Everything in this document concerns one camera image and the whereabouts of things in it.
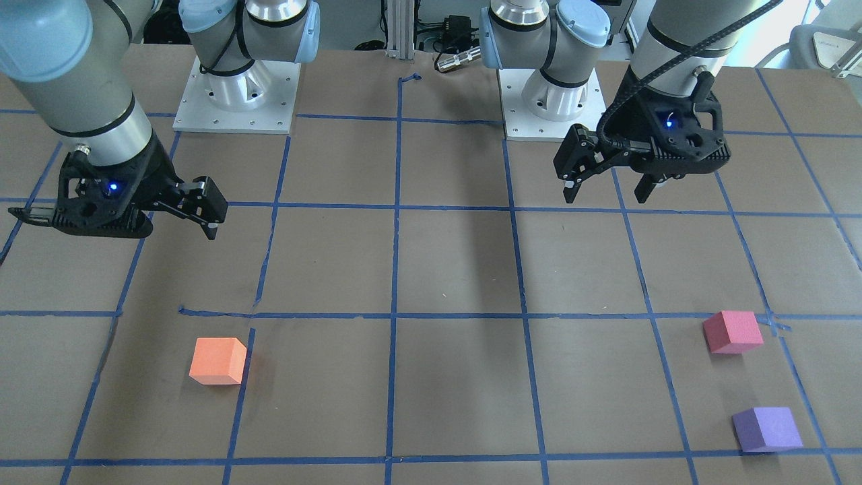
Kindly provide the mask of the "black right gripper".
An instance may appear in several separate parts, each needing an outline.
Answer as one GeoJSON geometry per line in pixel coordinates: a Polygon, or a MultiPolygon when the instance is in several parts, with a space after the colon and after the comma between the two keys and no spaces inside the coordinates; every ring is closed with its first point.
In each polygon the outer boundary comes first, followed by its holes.
{"type": "Polygon", "coordinates": [[[199,225],[215,240],[228,202],[210,177],[182,182],[153,132],[136,156],[110,166],[90,162],[94,150],[78,144],[64,159],[53,207],[11,207],[25,224],[74,236],[145,238],[153,231],[147,211],[163,211],[199,225]]]}

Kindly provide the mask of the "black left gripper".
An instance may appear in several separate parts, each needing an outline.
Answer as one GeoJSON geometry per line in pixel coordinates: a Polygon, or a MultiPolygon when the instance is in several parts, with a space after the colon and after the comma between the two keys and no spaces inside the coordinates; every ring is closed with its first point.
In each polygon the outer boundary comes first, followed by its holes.
{"type": "MultiPolygon", "coordinates": [[[[643,174],[634,188],[641,205],[664,184],[664,175],[710,174],[729,162],[723,111],[711,92],[714,80],[710,71],[703,71],[690,96],[644,87],[607,122],[607,138],[629,141],[623,164],[643,174]]],[[[572,124],[554,156],[554,168],[564,182],[564,202],[570,205],[585,179],[603,174],[612,163],[604,159],[595,132],[572,124]]]]}

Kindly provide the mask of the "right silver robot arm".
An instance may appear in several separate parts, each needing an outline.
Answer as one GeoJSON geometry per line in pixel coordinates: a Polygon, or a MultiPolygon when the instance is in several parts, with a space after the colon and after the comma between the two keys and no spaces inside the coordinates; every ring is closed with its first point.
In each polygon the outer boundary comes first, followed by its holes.
{"type": "MultiPolygon", "coordinates": [[[[228,202],[212,178],[184,181],[120,62],[157,1],[3,1],[2,72],[61,136],[67,156],[52,207],[12,207],[29,225],[74,236],[145,238],[148,211],[215,239],[228,202]]],[[[181,1],[197,62],[174,126],[286,134],[299,66],[314,61],[314,1],[181,1]]]]}

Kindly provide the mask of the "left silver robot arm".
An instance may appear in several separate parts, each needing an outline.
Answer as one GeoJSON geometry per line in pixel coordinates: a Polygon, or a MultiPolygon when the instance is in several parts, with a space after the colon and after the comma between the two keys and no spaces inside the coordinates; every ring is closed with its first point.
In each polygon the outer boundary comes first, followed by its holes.
{"type": "Polygon", "coordinates": [[[711,174],[731,159],[715,77],[742,28],[776,1],[657,1],[616,95],[597,126],[578,102],[607,46],[611,19],[592,1],[490,1],[479,45],[486,67],[531,72],[521,98],[536,117],[570,122],[552,160],[572,203],[610,168],[641,175],[637,202],[668,179],[711,174]]]}

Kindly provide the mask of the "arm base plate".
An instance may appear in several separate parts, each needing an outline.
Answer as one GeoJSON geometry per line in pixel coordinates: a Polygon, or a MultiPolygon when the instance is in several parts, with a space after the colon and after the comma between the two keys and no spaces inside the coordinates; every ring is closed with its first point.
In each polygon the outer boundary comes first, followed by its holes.
{"type": "Polygon", "coordinates": [[[257,61],[231,77],[201,73],[195,59],[172,128],[180,132],[288,135],[300,64],[257,61]]]}
{"type": "Polygon", "coordinates": [[[509,141],[563,141],[572,124],[595,130],[606,110],[597,73],[579,87],[552,85],[536,69],[498,71],[509,141]]]}

